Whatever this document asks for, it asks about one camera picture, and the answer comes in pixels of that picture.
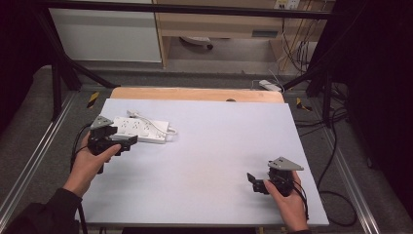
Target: power strip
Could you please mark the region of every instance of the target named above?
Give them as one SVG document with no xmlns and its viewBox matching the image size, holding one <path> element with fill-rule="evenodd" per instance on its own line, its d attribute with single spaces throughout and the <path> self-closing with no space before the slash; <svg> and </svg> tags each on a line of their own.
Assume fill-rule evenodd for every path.
<svg viewBox="0 0 413 234">
<path fill-rule="evenodd" d="M 163 132 L 167 132 L 169 122 L 151 120 L 151 122 Z M 115 117 L 113 125 L 118 127 L 118 133 L 113 135 L 114 139 L 125 139 L 137 136 L 137 141 L 149 143 L 166 143 L 167 135 L 155 128 L 146 120 L 138 118 Z"/>
<path fill-rule="evenodd" d="M 276 86 L 276 84 L 273 84 L 271 82 L 269 82 L 268 80 L 262 80 L 259 82 L 259 85 L 269 91 L 280 91 L 282 88 Z"/>
</svg>

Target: white cable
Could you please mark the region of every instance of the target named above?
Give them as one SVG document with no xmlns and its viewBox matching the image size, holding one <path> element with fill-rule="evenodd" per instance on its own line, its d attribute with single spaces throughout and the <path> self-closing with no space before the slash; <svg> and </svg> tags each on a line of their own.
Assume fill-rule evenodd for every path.
<svg viewBox="0 0 413 234">
<path fill-rule="evenodd" d="M 277 79 L 277 76 L 273 73 L 273 71 L 272 71 L 271 69 L 268 69 L 268 70 L 271 72 L 271 74 L 273 74 L 274 79 L 276 79 L 277 85 L 279 85 L 279 86 L 282 88 L 282 94 L 283 94 L 283 93 L 285 92 L 285 88 L 284 88 L 283 85 L 280 83 L 279 79 Z"/>
<path fill-rule="evenodd" d="M 166 134 L 166 135 L 177 135 L 178 131 L 176 129 L 173 129 L 171 127 L 168 128 L 168 130 L 165 132 L 163 130 L 161 130 L 158 126 L 156 126 L 151 120 L 139 115 L 136 111 L 134 110 L 128 110 L 128 115 L 132 118 L 138 118 L 141 120 L 144 120 L 146 122 L 148 122 L 149 124 L 151 124 L 153 127 L 155 127 L 155 129 L 157 129 L 159 132 Z"/>
</svg>

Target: white board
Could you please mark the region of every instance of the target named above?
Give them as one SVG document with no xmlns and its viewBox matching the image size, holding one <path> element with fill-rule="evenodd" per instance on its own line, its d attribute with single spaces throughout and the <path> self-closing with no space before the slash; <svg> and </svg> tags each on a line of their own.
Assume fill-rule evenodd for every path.
<svg viewBox="0 0 413 234">
<path fill-rule="evenodd" d="M 166 144 L 139 142 L 105 164 L 84 196 L 87 223 L 282 224 L 271 196 L 253 192 L 246 178 L 268 178 L 268 162 L 282 156 L 305 169 L 298 174 L 308 223 L 328 224 L 287 104 L 111 98 L 101 115 L 127 117 L 128 109 L 170 122 L 178 135 Z"/>
</svg>

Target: aluminum rail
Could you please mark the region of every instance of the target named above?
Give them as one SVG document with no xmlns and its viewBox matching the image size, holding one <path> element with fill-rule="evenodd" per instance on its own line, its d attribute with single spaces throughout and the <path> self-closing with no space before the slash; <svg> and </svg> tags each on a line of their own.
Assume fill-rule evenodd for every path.
<svg viewBox="0 0 413 234">
<path fill-rule="evenodd" d="M 313 99 L 310 99 L 310 102 L 318 117 L 321 118 L 322 113 L 319 102 Z M 332 149 L 334 145 L 334 134 L 332 133 L 331 129 L 323 128 L 323 130 L 328 139 L 329 146 Z M 358 220 L 363 227 L 364 232 L 366 234 L 380 234 L 379 226 L 377 225 L 376 220 L 374 219 L 374 216 L 371 213 L 360 188 L 358 187 L 355 176 L 353 175 L 343 153 L 340 150 L 340 147 L 338 146 L 334 155 L 334 162 L 337 166 L 337 170 L 341 175 L 341 178 L 343 179 L 344 185 L 346 186 L 349 197 L 355 207 L 358 215 Z"/>
<path fill-rule="evenodd" d="M 30 180 L 33 178 L 34 173 L 42 162 L 49 146 L 51 145 L 55 135 L 60 128 L 63 120 L 65 119 L 74 98 L 76 97 L 76 92 L 70 92 L 64 103 L 63 109 L 57 119 L 52 122 L 49 128 L 46 130 L 30 159 L 26 163 L 23 171 L 21 172 L 15 185 L 9 192 L 3 204 L 0 207 L 0 233 L 6 228 L 6 224 L 12 216 L 13 211 L 19 203 L 21 196 L 24 194 L 26 187 L 28 186 Z"/>
<path fill-rule="evenodd" d="M 56 1 L 40 0 L 38 6 L 54 9 L 115 11 L 115 12 L 152 12 L 152 13 L 179 13 L 179 14 L 202 14 L 222 16 L 245 16 L 264 18 L 291 18 L 291 19 L 314 19 L 332 20 L 349 17 L 345 13 L 290 11 L 277 9 L 258 8 L 235 8 L 235 7 L 212 7 L 170 4 L 143 4 L 143 3 L 114 3 L 114 2 L 91 2 L 91 1 Z"/>
</svg>

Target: gray carpet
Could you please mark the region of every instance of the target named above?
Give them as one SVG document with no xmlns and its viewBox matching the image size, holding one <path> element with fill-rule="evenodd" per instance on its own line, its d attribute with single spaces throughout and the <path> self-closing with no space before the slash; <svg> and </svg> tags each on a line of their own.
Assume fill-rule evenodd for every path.
<svg viewBox="0 0 413 234">
<path fill-rule="evenodd" d="M 111 81 L 118 81 L 126 86 L 157 86 L 157 87 L 197 87 L 223 89 L 259 89 L 256 82 L 269 78 L 265 75 L 206 75 L 191 73 L 135 73 L 135 72 L 100 72 L 100 75 Z M 83 78 L 85 83 L 93 84 Z M 47 130 L 52 117 L 51 76 L 49 70 L 40 70 L 35 76 L 35 83 L 27 96 L 22 108 L 16 115 L 7 131 L 1 135 L 0 146 L 0 201 L 3 201 L 14 181 L 18 179 L 31 153 L 37 146 L 42 134 Z M 69 113 L 61 129 L 52 142 L 33 179 L 25 190 L 13 216 L 16 216 L 31 202 L 47 202 L 56 188 L 61 187 L 68 175 L 69 157 L 74 137 L 78 130 L 92 121 L 99 113 L 103 102 L 110 95 L 110 90 L 100 91 L 94 108 L 86 108 L 93 91 L 82 91 L 75 97 Z M 285 101 L 290 104 L 294 120 L 313 122 L 317 120 L 314 111 L 296 108 L 296 93 L 286 93 Z M 300 95 L 303 103 L 308 100 Z M 357 178 L 357 183 L 373 213 L 382 233 L 412 233 L 413 223 L 399 203 L 394 193 L 380 171 L 367 167 L 366 158 L 359 145 L 359 140 L 353 131 L 351 123 L 342 121 L 336 124 L 338 145 L 351 166 Z M 312 129 L 298 129 L 303 135 Z M 311 171 L 316 180 L 324 169 L 331 150 L 322 130 L 316 130 L 301 136 Z M 333 163 L 321 184 L 322 190 L 335 191 L 347 197 L 342 178 Z M 353 217 L 350 206 L 342 199 L 330 195 L 322 195 L 327 215 L 339 222 L 349 222 Z M 327 227 L 314 228 L 318 233 L 363 233 L 359 222 L 351 227 L 330 224 Z M 277 229 L 266 229 L 266 233 L 278 233 Z"/>
</svg>

